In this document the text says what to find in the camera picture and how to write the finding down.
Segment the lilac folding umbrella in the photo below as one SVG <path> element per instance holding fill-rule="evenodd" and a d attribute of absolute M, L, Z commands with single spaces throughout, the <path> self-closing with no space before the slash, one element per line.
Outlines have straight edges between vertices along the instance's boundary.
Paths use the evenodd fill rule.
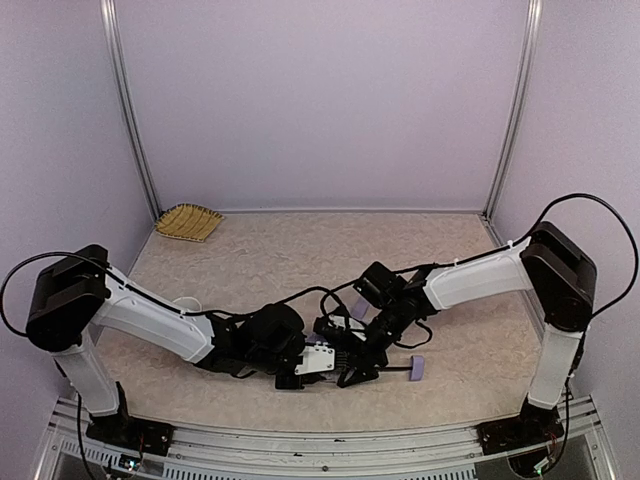
<path fill-rule="evenodd" d="M 423 320 L 420 318 L 403 318 L 386 310 L 380 310 L 374 316 L 372 316 L 370 312 L 373 309 L 374 307 L 371 306 L 371 304 L 367 300 L 360 298 L 356 301 L 351 309 L 344 311 L 340 308 L 337 308 L 330 314 L 350 316 L 363 322 L 366 327 L 364 332 L 360 334 L 365 337 L 366 343 L 374 350 L 384 350 L 386 354 L 387 349 L 391 346 L 396 346 L 398 348 L 406 350 L 414 350 L 427 343 L 426 341 L 422 341 L 413 345 L 406 345 L 401 342 L 403 332 L 411 325 L 416 325 L 419 328 L 425 330 L 428 339 L 431 339 L 433 337 L 432 330 L 427 325 L 425 325 L 423 323 Z M 309 337 L 307 342 L 312 345 L 327 345 L 335 350 L 335 368 L 332 371 L 337 375 L 337 380 L 340 373 L 344 369 L 349 368 L 343 353 L 337 351 L 323 337 L 316 334 L 313 331 L 313 328 L 311 336 Z M 417 354 L 412 355 L 407 362 L 401 365 L 391 365 L 390 363 L 388 363 L 387 367 L 378 369 L 379 375 L 382 372 L 406 372 L 408 374 L 408 379 L 411 381 L 421 380 L 424 375 L 424 370 L 424 357 Z"/>

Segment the right aluminium corner post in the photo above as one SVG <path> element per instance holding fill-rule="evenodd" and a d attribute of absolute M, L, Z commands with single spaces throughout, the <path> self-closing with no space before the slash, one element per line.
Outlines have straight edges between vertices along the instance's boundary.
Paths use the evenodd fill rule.
<path fill-rule="evenodd" d="M 496 215 L 499 201 L 506 185 L 509 168 L 513 160 L 520 124 L 525 111 L 529 83 L 534 68 L 543 5 L 544 2 L 542 0 L 530 0 L 527 4 L 523 41 L 507 124 L 501 143 L 498 163 L 482 212 L 488 224 L 493 222 Z"/>

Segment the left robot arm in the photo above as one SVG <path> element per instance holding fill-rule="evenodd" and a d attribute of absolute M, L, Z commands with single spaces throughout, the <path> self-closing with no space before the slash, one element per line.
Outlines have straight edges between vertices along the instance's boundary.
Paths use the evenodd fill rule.
<path fill-rule="evenodd" d="M 197 311 L 130 281 L 92 244 L 51 252 L 36 280 L 24 330 L 12 332 L 49 352 L 89 413 L 87 435 L 144 452 L 165 450 L 172 425 L 129 414 L 126 394 L 94 350 L 90 325 L 118 330 L 161 347 L 195 367 L 245 379 L 264 372 L 282 389 L 301 389 L 336 365 L 336 351 L 310 344 L 300 315 L 284 302 L 255 313 Z"/>

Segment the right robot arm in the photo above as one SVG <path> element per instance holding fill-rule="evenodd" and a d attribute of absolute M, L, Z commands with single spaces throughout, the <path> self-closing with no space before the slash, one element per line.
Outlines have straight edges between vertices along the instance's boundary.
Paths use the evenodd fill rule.
<path fill-rule="evenodd" d="M 568 431 L 558 404 L 593 318 L 594 262 L 552 223 L 543 221 L 524 239 L 476 258 L 421 266 L 410 279 L 372 263 L 353 287 L 377 315 L 362 329 L 336 309 L 317 318 L 316 334 L 346 355 L 341 388 L 375 379 L 386 351 L 413 323 L 456 305 L 513 291 L 532 291 L 546 327 L 541 356 L 518 415 L 483 422 L 477 432 L 486 455 L 542 443 Z"/>

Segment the yellow woven mat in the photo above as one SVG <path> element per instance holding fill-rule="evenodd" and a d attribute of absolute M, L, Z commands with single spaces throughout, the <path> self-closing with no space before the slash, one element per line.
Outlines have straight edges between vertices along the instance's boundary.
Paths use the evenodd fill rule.
<path fill-rule="evenodd" d="M 203 243 L 224 220 L 206 207 L 182 203 L 165 211 L 155 222 L 155 232 L 177 240 Z"/>

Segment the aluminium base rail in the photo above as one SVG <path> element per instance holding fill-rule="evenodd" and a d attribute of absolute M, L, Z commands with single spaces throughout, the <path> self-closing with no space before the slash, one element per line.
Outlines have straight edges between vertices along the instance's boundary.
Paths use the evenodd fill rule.
<path fill-rule="evenodd" d="M 57 401 L 31 479 L 617 479 L 589 397 L 560 405 L 559 438 L 491 453 L 470 423 L 347 433 L 175 426 L 157 455 L 79 436 L 88 416 Z"/>

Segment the aluminium corner post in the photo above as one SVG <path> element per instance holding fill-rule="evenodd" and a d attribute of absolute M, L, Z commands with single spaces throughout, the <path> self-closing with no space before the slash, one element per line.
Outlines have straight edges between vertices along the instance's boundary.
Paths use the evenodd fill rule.
<path fill-rule="evenodd" d="M 488 224 L 493 222 L 496 215 L 499 201 L 506 185 L 509 168 L 513 160 L 520 124 L 525 111 L 529 83 L 534 68 L 543 5 L 544 2 L 542 0 L 530 0 L 527 4 L 523 41 L 507 124 L 501 143 L 498 163 L 482 212 Z"/>
<path fill-rule="evenodd" d="M 157 220 L 162 213 L 161 202 L 146 158 L 135 114 L 134 102 L 128 82 L 124 50 L 119 31 L 116 2 L 113 0 L 101 0 L 99 4 L 120 109 L 123 115 L 135 168 L 141 182 L 144 198 L 151 218 L 153 220 Z"/>

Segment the light blue mug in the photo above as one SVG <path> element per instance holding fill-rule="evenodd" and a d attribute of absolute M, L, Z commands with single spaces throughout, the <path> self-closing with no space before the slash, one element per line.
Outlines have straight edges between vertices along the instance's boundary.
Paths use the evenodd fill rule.
<path fill-rule="evenodd" d="M 185 312 L 201 312 L 202 304 L 201 302 L 192 296 L 183 296 L 178 297 L 172 301 L 172 303 L 177 306 L 181 311 Z"/>

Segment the left aluminium corner post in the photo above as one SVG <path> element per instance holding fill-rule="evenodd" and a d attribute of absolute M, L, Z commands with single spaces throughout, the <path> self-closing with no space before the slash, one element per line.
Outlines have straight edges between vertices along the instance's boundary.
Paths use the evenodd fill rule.
<path fill-rule="evenodd" d="M 157 220 L 162 213 L 161 202 L 146 158 L 135 114 L 134 102 L 128 82 L 124 50 L 119 31 L 116 2 L 113 0 L 101 0 L 99 4 L 120 109 L 123 115 L 135 168 L 141 182 L 144 198 L 151 218 L 153 220 Z"/>

